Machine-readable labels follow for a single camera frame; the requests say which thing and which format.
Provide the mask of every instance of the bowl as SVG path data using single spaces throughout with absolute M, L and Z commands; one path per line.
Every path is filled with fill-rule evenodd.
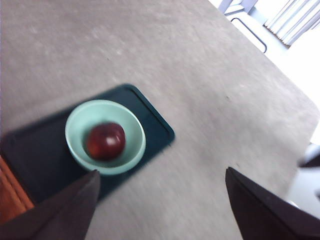
M 95 160 L 87 154 L 86 139 L 90 130 L 101 123 L 113 122 L 122 126 L 125 147 L 117 158 Z M 132 169 L 146 149 L 146 136 L 137 117 L 123 105 L 109 100 L 91 100 L 77 106 L 65 124 L 65 139 L 73 158 L 88 171 L 101 175 L 116 175 Z

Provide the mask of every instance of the white curtain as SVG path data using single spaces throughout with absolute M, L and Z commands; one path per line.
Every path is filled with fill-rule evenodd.
M 264 26 L 291 45 L 305 31 L 320 27 L 320 0 L 290 0 Z

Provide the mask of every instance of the floor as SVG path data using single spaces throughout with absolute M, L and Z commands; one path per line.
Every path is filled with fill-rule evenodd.
M 219 0 L 209 0 L 216 8 Z M 238 12 L 226 16 L 230 21 L 234 18 L 240 19 L 247 25 L 265 44 L 265 56 L 272 61 L 296 86 L 298 86 L 313 102 L 320 108 L 320 83 L 316 79 L 319 75 L 317 66 L 312 59 L 316 59 L 320 54 L 317 40 L 320 39 L 320 30 L 315 37 L 304 34 L 291 47 L 284 45 L 273 33 L 263 26 L 264 17 L 258 11 L 253 11 L 250 15 L 246 12 Z M 248 29 L 239 21 L 233 20 L 233 25 L 240 30 L 261 52 L 265 47 L 253 36 Z M 315 130 L 311 140 L 312 143 L 320 145 L 320 125 Z

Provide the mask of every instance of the table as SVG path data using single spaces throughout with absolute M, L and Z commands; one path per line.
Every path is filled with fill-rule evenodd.
M 207 0 L 1 8 L 1 134 L 122 83 L 175 130 L 98 204 L 86 239 L 240 239 L 227 166 L 284 196 L 319 112 Z

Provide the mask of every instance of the gray table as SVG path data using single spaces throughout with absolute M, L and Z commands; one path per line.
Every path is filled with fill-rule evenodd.
M 224 174 L 283 196 L 316 107 L 207 0 L 3 0 L 2 134 L 121 83 L 174 144 L 97 206 L 88 240 L 239 239 Z

